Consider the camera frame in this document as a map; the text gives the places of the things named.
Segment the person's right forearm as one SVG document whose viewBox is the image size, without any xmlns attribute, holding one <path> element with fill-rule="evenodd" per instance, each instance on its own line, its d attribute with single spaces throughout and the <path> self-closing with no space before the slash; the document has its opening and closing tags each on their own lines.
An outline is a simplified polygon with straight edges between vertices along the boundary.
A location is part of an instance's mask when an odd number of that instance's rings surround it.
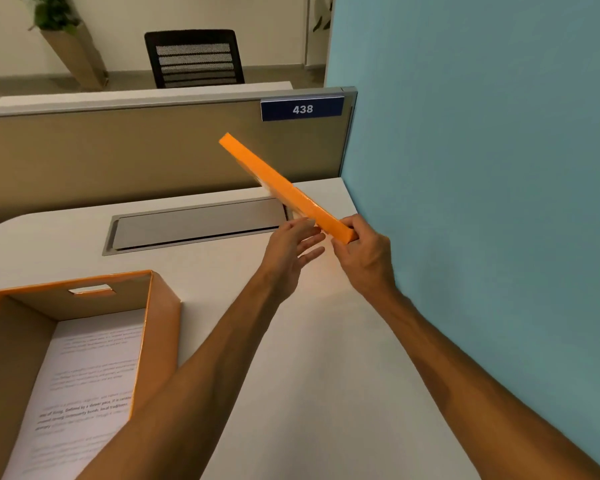
<svg viewBox="0 0 600 480">
<path fill-rule="evenodd" d="M 482 480 L 600 480 L 600 466 L 465 354 L 395 288 L 366 300 L 410 357 Z"/>
</svg>

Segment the black mesh office chair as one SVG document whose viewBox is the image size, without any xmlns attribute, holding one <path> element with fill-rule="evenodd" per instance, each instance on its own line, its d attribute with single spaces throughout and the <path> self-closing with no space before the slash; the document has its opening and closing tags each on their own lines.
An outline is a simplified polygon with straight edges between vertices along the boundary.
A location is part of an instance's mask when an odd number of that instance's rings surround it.
<svg viewBox="0 0 600 480">
<path fill-rule="evenodd" d="M 232 30 L 151 31 L 144 34 L 144 42 L 158 89 L 245 83 Z"/>
</svg>

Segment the printed white paper sheet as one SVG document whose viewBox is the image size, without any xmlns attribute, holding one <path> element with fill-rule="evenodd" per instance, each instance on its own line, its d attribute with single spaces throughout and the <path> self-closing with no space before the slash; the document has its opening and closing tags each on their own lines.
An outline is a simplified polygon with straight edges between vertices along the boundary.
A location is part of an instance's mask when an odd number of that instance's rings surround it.
<svg viewBox="0 0 600 480">
<path fill-rule="evenodd" d="M 57 323 L 1 480 L 75 480 L 128 421 L 144 314 Z"/>
</svg>

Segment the person's right hand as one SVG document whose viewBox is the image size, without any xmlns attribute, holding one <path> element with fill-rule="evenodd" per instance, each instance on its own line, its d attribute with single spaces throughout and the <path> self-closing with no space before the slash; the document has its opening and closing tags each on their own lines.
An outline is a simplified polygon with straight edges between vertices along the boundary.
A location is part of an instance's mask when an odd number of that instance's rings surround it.
<svg viewBox="0 0 600 480">
<path fill-rule="evenodd" d="M 357 240 L 347 244 L 354 266 L 346 277 L 354 290 L 371 304 L 398 295 L 389 238 L 376 232 L 359 214 L 341 221 L 358 235 Z"/>
</svg>

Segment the potted green plant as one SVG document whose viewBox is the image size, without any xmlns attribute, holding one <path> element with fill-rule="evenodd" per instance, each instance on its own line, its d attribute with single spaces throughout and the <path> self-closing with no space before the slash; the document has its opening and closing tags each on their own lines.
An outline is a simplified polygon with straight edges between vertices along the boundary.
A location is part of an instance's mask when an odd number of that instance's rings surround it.
<svg viewBox="0 0 600 480">
<path fill-rule="evenodd" d="M 31 13 L 32 24 L 29 31 L 65 32 L 76 35 L 80 19 L 75 14 L 69 0 L 19 0 Z"/>
</svg>

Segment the person's left hand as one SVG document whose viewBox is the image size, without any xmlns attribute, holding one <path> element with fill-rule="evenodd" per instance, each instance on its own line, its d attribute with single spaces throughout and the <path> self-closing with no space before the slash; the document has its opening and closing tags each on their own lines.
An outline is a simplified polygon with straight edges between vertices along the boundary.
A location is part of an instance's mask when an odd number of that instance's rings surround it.
<svg viewBox="0 0 600 480">
<path fill-rule="evenodd" d="M 297 257 L 312 248 L 324 247 L 325 239 L 326 235 L 316 224 L 314 229 L 301 234 L 279 234 L 279 228 L 273 232 L 256 275 L 277 304 L 282 304 L 297 288 L 303 270 L 296 268 Z"/>
</svg>

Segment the blue number sign plate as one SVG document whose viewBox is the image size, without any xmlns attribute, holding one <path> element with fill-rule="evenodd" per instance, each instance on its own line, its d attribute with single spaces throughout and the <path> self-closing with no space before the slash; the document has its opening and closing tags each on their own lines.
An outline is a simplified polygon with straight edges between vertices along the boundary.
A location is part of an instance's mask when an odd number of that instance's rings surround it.
<svg viewBox="0 0 600 480">
<path fill-rule="evenodd" d="M 269 98 L 260 101 L 263 122 L 331 118 L 342 115 L 344 96 Z"/>
</svg>

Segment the beige desk partition panel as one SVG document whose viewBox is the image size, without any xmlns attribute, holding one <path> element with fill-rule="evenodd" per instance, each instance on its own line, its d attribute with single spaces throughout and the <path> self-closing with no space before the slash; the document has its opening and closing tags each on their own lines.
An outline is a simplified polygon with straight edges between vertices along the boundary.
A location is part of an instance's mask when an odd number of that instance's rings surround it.
<svg viewBox="0 0 600 480">
<path fill-rule="evenodd" d="M 342 115 L 262 121 L 261 100 L 312 96 L 344 96 Z M 2 97 L 0 223 L 256 186 L 226 133 L 293 183 L 339 177 L 357 97 L 288 82 Z"/>
</svg>

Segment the orange cardboard box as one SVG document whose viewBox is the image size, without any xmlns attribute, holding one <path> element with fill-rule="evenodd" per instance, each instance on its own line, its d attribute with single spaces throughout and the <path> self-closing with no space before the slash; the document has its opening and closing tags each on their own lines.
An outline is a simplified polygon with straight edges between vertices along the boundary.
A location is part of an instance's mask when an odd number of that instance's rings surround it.
<svg viewBox="0 0 600 480">
<path fill-rule="evenodd" d="M 128 420 L 172 377 L 181 300 L 154 271 L 0 290 L 0 480 L 32 389 L 60 321 L 144 308 L 144 331 Z"/>
</svg>

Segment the light blue partition panel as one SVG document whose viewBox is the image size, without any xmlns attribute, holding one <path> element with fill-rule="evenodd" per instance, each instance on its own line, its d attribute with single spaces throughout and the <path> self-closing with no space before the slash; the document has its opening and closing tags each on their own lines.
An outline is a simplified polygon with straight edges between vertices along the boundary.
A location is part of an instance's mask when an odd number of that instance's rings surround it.
<svg viewBox="0 0 600 480">
<path fill-rule="evenodd" d="M 600 0 L 335 0 L 326 83 L 403 293 L 600 465 Z"/>
</svg>

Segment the tall beige planter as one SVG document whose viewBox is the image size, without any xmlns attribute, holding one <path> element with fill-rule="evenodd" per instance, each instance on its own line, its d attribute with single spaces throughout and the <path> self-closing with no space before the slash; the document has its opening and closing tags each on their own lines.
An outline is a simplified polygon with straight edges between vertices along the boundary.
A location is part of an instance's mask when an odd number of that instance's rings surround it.
<svg viewBox="0 0 600 480">
<path fill-rule="evenodd" d="M 69 31 L 40 29 L 40 33 L 81 88 L 104 90 L 109 74 L 85 23 L 72 25 Z"/>
</svg>

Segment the orange box lid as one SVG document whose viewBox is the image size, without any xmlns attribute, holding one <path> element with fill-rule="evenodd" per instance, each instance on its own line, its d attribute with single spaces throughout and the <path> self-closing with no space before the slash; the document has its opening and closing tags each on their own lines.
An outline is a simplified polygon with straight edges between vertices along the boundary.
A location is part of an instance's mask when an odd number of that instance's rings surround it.
<svg viewBox="0 0 600 480">
<path fill-rule="evenodd" d="M 268 163 L 241 144 L 231 134 L 226 133 L 219 144 L 251 174 L 264 188 L 293 211 L 314 220 L 315 224 L 343 244 L 357 240 L 354 229 L 346 226 L 326 209 L 298 189 Z"/>
</svg>

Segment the green plant leaves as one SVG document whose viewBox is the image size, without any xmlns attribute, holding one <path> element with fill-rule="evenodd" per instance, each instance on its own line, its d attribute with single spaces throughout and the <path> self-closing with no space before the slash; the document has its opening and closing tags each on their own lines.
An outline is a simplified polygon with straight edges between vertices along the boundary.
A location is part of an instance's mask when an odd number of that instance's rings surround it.
<svg viewBox="0 0 600 480">
<path fill-rule="evenodd" d="M 330 30 L 334 0 L 310 0 L 313 22 L 312 32 Z"/>
</svg>

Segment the person's left forearm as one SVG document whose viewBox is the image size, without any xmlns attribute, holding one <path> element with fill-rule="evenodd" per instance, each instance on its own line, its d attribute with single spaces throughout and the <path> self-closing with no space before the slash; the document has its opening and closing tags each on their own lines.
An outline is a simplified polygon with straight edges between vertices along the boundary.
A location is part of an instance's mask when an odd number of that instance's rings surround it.
<svg viewBox="0 0 600 480">
<path fill-rule="evenodd" d="M 200 480 L 284 297 L 254 275 L 208 338 L 76 480 Z"/>
</svg>

